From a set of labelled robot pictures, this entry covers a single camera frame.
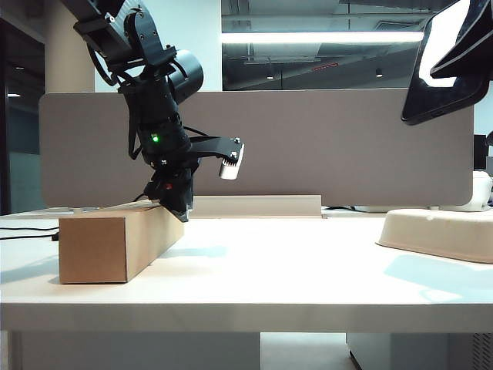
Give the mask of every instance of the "ceiling light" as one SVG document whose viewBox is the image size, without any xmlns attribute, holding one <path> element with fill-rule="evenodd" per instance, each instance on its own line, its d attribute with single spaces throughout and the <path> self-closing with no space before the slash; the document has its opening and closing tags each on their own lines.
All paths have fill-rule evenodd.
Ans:
<svg viewBox="0 0 493 370">
<path fill-rule="evenodd" d="M 223 33 L 223 44 L 388 44 L 419 42 L 423 32 L 285 32 L 285 33 Z"/>
</svg>

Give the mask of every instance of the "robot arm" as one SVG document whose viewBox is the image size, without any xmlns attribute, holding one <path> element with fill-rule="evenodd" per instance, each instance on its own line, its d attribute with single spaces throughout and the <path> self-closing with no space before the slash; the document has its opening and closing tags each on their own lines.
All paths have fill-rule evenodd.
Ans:
<svg viewBox="0 0 493 370">
<path fill-rule="evenodd" d="M 154 170 L 144 194 L 182 222 L 193 207 L 193 174 L 205 156 L 222 159 L 220 177 L 236 179 L 243 156 L 239 138 L 188 137 L 178 105 L 203 83 L 199 61 L 174 46 L 163 48 L 142 1 L 62 0 L 77 18 L 74 29 L 87 43 L 104 80 L 125 96 L 129 107 L 129 155 L 141 153 Z M 105 61 L 109 75 L 99 63 Z M 127 71 L 143 66 L 138 76 Z M 135 148 L 136 136 L 140 145 Z"/>
</svg>

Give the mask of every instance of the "cardboard box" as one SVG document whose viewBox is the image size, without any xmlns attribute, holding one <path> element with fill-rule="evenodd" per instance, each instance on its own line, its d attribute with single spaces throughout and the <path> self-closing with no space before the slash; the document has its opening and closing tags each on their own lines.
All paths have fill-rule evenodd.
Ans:
<svg viewBox="0 0 493 370">
<path fill-rule="evenodd" d="M 160 205 L 129 203 L 60 218 L 60 282 L 127 282 L 183 236 Z"/>
</svg>

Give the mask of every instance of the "table leg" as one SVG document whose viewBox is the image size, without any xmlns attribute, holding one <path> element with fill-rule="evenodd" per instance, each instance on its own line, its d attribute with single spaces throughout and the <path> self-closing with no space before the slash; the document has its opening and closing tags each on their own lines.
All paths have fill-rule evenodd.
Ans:
<svg viewBox="0 0 493 370">
<path fill-rule="evenodd" d="M 22 370 L 260 369 L 260 333 L 26 332 L 21 346 Z"/>
</svg>

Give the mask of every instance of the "tabletop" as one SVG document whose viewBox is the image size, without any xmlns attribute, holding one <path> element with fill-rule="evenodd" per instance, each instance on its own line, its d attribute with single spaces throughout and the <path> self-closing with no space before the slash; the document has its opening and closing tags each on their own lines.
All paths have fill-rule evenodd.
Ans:
<svg viewBox="0 0 493 370">
<path fill-rule="evenodd" d="M 57 224 L 0 218 L 0 227 Z M 0 241 L 2 329 L 493 331 L 493 266 L 378 246 L 383 224 L 191 220 L 181 240 L 126 284 L 60 284 L 58 243 Z"/>
</svg>

